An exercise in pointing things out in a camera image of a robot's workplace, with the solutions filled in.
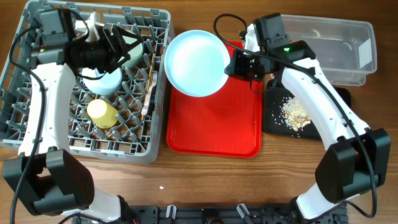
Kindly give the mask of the light green bowl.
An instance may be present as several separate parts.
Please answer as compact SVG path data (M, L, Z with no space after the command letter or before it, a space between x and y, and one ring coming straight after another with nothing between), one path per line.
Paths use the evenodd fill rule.
M137 39L133 37L123 36L123 39L127 44L133 44ZM144 53L144 46L143 43L135 46L132 50L129 51L130 59L122 64L123 67L134 67L136 66L142 55Z

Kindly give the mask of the wooden chopstick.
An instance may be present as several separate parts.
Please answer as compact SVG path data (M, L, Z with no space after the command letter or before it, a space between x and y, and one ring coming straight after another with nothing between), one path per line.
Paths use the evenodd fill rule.
M149 86L151 84L152 81L152 71L153 71L153 67L154 67L154 61L155 61L155 52L152 54L152 59L151 59L151 65L150 65L150 70L149 70L149 80L147 82L147 86L146 86L146 94L148 92Z

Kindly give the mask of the light blue bowl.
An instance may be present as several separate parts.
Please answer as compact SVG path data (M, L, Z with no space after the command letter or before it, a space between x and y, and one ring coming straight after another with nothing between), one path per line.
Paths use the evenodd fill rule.
M122 82L122 72L118 68L112 73L104 73L99 80L83 79L86 87L97 95L110 95L114 93Z

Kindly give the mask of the white round plate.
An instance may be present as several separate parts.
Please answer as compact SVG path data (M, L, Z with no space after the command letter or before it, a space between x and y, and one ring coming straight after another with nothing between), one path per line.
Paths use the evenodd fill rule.
M164 69L179 92L192 97L210 96L228 80L224 70L230 63L222 41L204 30L188 30L176 36L165 51Z

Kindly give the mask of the yellow plastic cup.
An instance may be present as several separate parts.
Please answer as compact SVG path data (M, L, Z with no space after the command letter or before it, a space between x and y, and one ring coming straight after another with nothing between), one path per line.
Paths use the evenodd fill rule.
M112 128L118 122L116 108L101 99L91 101L87 106L87 113L101 129Z

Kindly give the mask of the food scraps and rice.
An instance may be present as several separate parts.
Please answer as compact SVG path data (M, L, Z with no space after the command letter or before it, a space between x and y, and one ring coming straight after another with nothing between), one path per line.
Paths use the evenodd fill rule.
M276 124L284 125L295 132L301 131L312 122L296 97L284 96L277 109L279 112L271 113Z

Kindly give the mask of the white plastic fork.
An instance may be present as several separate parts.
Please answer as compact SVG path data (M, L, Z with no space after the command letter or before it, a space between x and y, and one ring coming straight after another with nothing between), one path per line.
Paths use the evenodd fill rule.
M149 86L148 92L146 94L146 98L144 100L144 106L143 106L142 111L141 111L141 115L142 116L145 116L148 113L148 111L149 111L150 98L151 98L153 89L155 88L155 86L157 84L157 79L158 79L157 78L157 72L152 72L152 81L151 81L151 84Z

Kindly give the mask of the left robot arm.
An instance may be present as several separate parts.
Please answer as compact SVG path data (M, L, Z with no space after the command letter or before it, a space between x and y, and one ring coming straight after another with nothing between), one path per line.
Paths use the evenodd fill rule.
M73 10L49 9L29 26L29 32L41 31L39 44L25 62L13 61L32 82L28 123L18 155L4 161L2 176L14 191L13 202L22 203L31 215L138 223L128 203L97 189L90 171L71 155L68 122L79 69L115 71L142 37L98 25L77 37L74 22L79 19Z

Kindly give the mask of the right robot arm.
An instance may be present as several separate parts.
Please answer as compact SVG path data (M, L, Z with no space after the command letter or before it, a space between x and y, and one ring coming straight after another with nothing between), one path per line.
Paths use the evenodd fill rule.
M315 170L315 184L292 199L287 219L313 223L370 192L373 218L377 188L386 180L391 139L384 129L371 129L336 92L321 69L314 51L293 42L278 13L263 16L239 33L243 42L253 32L258 51L235 47L225 72L231 78L260 82L273 74L298 99L315 125L325 154Z

